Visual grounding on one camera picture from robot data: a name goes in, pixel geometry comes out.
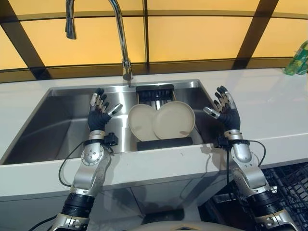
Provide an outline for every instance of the plate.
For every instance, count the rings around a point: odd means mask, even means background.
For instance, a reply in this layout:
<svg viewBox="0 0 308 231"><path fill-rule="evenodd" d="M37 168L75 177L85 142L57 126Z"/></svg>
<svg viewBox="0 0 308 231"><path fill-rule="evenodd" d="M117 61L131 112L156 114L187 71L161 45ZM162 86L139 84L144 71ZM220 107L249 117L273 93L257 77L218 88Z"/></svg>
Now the plate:
<svg viewBox="0 0 308 231"><path fill-rule="evenodd" d="M141 141L158 140L152 127L156 110L146 104L133 106L128 113L128 125L131 132Z"/></svg>
<svg viewBox="0 0 308 231"><path fill-rule="evenodd" d="M187 137L193 130L195 115L186 103L173 101L164 104L156 113L153 130L160 139Z"/></svg>

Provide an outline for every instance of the black cable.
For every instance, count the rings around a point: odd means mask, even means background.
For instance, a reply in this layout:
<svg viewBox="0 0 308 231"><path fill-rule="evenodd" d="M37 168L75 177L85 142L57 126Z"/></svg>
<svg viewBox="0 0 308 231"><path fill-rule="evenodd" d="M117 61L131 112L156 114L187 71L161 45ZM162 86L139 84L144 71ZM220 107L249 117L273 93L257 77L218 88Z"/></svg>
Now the black cable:
<svg viewBox="0 0 308 231"><path fill-rule="evenodd" d="M40 223L38 223L38 224L36 224L35 226L33 226L31 229L29 229L28 231L33 231L33 230L35 230L38 226L40 226L40 225L42 225L42 224L44 224L44 223L46 223L46 222L48 222L48 221L51 221L51 220L53 220L53 219L55 219L57 217L57 215L55 215L55 216L53 216L53 217L51 217L51 218L48 218L48 219L46 219L46 220L43 220L43 221L41 221Z"/></svg>
<svg viewBox="0 0 308 231"><path fill-rule="evenodd" d="M230 152L229 152L229 149L227 149L226 151L227 151L227 166L226 166L226 169L227 169L227 185L229 186L229 184L230 184L230 178L229 178ZM232 200L233 197L232 197L232 195L231 195L230 190L228 190L228 193L229 193L230 199Z"/></svg>
<svg viewBox="0 0 308 231"><path fill-rule="evenodd" d="M258 165L258 167L260 167L260 166L261 166L261 164L262 164L262 162L263 162L263 160L264 160L264 158L265 158L265 155L266 155L266 148L265 148L264 144L262 144L262 143L261 143L261 142L259 142L259 141L249 141L249 142L255 142L255 143L261 144L261 145L262 145L262 147L263 147L263 149L264 149L264 154L263 154L263 157L262 157L262 159L261 159L261 161L260 161L260 163L259 163L259 165Z"/></svg>
<svg viewBox="0 0 308 231"><path fill-rule="evenodd" d="M71 187L71 185L65 184L65 183L62 181L62 179L61 179L61 170L62 170L62 167L63 167L63 165L65 164L65 162L68 160L68 158L71 156L71 154L73 154L73 152L76 151L76 149L79 148L79 146L82 145L83 143L84 143L84 141L81 142L76 148L74 148L74 150L65 158L65 160L63 161L63 163L61 164L61 166L60 166L60 168L59 168L59 172L58 172L59 181L60 181L60 183L61 183L62 185L66 186L66 187Z"/></svg>

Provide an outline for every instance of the robotic hand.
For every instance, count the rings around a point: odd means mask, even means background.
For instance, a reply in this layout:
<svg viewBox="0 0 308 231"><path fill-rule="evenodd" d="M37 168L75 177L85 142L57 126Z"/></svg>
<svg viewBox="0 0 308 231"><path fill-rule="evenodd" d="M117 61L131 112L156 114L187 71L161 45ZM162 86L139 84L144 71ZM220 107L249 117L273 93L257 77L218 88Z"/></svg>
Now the robotic hand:
<svg viewBox="0 0 308 231"><path fill-rule="evenodd" d="M97 89L90 101L88 126L89 140L84 142L81 164L74 177L61 213L53 223L51 231L85 231L95 197L101 190L106 170L110 164L110 147L117 145L118 138L109 133L105 136L105 125L121 110L117 104L106 112L109 105L103 89Z"/></svg>
<svg viewBox="0 0 308 231"><path fill-rule="evenodd" d="M240 132L240 116L233 98L224 86L218 87L217 91L215 95L220 103L214 100L214 104L218 111L209 107L205 107L203 111L220 121L225 127L224 136L233 148L231 154L235 162L235 167L232 169L233 178L241 194L246 197L257 225L262 230L287 228L287 230L297 231L295 223L288 212L282 208L263 172L254 162L249 141L243 140Z"/></svg>

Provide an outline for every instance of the dish rack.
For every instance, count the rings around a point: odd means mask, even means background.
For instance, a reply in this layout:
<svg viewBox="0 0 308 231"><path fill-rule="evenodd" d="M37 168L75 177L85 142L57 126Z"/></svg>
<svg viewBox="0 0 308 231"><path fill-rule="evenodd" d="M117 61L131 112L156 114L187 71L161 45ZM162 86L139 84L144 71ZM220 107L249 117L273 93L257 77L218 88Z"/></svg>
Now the dish rack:
<svg viewBox="0 0 308 231"><path fill-rule="evenodd" d="M302 231L308 231L308 163L264 169L283 207Z"/></svg>
<svg viewBox="0 0 308 231"><path fill-rule="evenodd" d="M155 110L159 110L164 104L176 101L173 84L164 85L149 85L149 86L137 86L137 103L147 104ZM173 138L165 140L155 141L140 141L137 142L137 150L150 150L159 148L171 148L180 147L186 145L192 145L193 140L191 137Z"/></svg>

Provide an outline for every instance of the sink basin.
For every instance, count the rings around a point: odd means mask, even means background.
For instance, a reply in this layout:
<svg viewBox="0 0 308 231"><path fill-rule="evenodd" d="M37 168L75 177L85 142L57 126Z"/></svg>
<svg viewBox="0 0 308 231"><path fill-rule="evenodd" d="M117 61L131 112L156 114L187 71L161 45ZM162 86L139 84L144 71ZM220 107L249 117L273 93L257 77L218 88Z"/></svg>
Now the sink basin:
<svg viewBox="0 0 308 231"><path fill-rule="evenodd" d="M173 84L175 96L191 106L195 113L196 125L190 136L193 145L212 143L218 133L223 132L219 122L206 115L202 109L213 106L199 80L142 83L140 85ZM137 150L139 141L128 126L128 112L137 104L136 87L128 86L81 86L51 88L35 108L19 135L0 160L0 164L19 164L64 159L82 141L88 139L87 115L89 102L97 87L104 88L109 108L122 103L122 110L106 125L106 134L114 132L119 144L113 147L116 153ZM72 154L80 157L83 147Z"/></svg>

